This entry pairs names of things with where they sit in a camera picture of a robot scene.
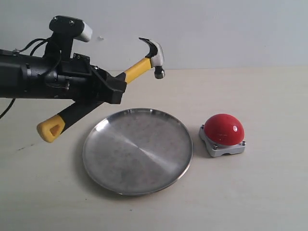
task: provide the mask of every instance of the white table surface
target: white table surface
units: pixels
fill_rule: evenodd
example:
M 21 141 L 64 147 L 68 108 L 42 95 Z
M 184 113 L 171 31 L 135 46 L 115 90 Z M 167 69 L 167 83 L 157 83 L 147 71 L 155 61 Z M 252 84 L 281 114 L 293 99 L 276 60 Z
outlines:
M 121 105 L 102 105 L 54 143 L 42 141 L 37 123 L 70 103 L 16 100 L 0 120 L 0 230 L 308 230 L 308 67 L 170 70 L 162 80 L 150 71 Z M 181 120 L 194 157 L 169 188 L 117 196 L 86 175 L 82 146 L 105 116 L 135 107 Z M 242 122 L 245 153 L 209 157 L 198 129 L 217 113 Z

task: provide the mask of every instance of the stainless steel plate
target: stainless steel plate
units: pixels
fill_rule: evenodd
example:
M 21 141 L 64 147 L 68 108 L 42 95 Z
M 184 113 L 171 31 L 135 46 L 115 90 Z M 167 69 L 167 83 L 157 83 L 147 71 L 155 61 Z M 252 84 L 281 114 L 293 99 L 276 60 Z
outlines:
M 87 173 L 123 195 L 145 195 L 177 181 L 188 169 L 193 144 L 175 117 L 154 109 L 129 109 L 101 121 L 83 148 Z

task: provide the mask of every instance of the robotic arm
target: robotic arm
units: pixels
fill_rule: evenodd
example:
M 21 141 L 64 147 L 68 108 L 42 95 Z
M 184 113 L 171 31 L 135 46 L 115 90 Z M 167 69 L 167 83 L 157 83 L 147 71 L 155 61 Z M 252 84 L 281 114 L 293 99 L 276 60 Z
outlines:
M 103 102 L 120 104 L 128 83 L 147 70 L 155 68 L 157 79 L 164 77 L 164 55 L 161 46 L 152 40 L 147 43 L 150 52 L 134 66 L 113 77 L 108 72 L 90 64 L 90 57 L 74 53 L 73 40 L 88 42 L 91 28 L 82 20 L 54 17 L 49 28 L 53 34 L 48 39 L 35 39 L 25 49 L 0 50 L 0 97 L 27 99 L 72 99 L 75 102 L 53 117 L 38 124 L 37 130 L 46 142 L 53 142 L 65 130 L 86 116 Z M 30 55 L 20 54 L 35 42 Z M 43 57 L 32 56 L 46 43 Z

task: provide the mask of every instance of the hammer head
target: hammer head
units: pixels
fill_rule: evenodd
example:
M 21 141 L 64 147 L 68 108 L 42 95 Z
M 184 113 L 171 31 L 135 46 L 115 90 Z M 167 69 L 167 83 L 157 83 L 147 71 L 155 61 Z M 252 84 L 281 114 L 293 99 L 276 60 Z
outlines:
M 163 69 L 164 64 L 164 53 L 163 49 L 158 42 L 149 40 L 147 38 L 139 38 L 144 41 L 150 47 L 150 52 L 145 56 L 151 60 L 151 66 L 155 68 L 155 78 L 161 79 L 165 77 L 165 71 Z

